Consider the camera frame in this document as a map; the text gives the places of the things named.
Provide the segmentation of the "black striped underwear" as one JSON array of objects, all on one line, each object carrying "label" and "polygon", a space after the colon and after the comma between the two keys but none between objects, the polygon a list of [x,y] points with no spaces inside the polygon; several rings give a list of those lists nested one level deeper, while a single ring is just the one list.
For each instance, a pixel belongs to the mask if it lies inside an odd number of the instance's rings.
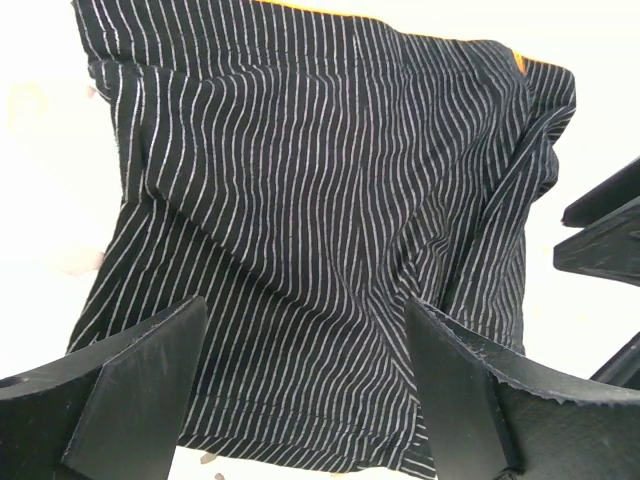
[{"label": "black striped underwear", "polygon": [[573,74],[266,1],[75,13],[123,194],[69,350],[199,296],[182,446],[434,478],[405,305],[523,351],[525,223]]}]

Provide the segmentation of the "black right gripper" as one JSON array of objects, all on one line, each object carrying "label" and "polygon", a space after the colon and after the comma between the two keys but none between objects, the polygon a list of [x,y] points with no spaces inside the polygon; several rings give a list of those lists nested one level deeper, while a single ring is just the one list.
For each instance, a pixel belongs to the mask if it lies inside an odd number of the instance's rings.
[{"label": "black right gripper", "polygon": [[[620,207],[554,247],[557,270],[639,286],[639,208]],[[640,333],[591,377],[592,381],[638,388]]]}]

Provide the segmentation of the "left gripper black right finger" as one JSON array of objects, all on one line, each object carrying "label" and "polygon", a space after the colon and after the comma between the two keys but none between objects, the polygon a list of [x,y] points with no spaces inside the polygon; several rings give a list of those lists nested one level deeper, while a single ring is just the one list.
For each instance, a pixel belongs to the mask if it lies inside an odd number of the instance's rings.
[{"label": "left gripper black right finger", "polygon": [[548,368],[418,300],[405,318],[438,478],[638,478],[639,387]]}]

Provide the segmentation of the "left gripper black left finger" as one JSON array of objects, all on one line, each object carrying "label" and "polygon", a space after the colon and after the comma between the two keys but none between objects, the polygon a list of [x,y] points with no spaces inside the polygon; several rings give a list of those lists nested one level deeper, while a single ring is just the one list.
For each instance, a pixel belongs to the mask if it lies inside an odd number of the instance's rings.
[{"label": "left gripper black left finger", "polygon": [[192,298],[2,379],[2,478],[167,478],[207,325]]}]

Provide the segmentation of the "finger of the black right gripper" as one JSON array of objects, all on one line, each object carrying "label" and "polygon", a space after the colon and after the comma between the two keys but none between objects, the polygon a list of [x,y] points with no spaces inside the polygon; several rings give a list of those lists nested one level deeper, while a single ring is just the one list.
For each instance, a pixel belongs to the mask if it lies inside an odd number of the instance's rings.
[{"label": "finger of the black right gripper", "polygon": [[583,228],[612,213],[639,196],[639,158],[596,185],[570,204],[562,224]]}]

